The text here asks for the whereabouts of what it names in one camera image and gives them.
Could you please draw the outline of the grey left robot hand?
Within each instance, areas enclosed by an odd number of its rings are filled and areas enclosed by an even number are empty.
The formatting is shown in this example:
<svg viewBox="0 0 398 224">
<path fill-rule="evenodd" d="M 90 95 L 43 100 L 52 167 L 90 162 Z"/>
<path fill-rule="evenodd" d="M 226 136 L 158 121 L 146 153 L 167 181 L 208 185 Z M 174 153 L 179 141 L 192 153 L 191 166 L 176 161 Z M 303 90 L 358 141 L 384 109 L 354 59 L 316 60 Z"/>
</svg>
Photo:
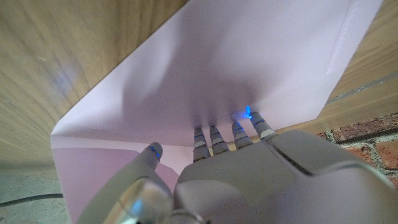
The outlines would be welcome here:
<svg viewBox="0 0 398 224">
<path fill-rule="evenodd" d="M 155 173 L 153 142 L 110 178 L 78 223 L 396 223 L 397 190 L 349 151 L 303 132 L 277 134 L 249 119 L 260 140 L 232 125 L 235 151 L 216 127 L 194 132 L 193 162 L 174 189 Z"/>
</svg>

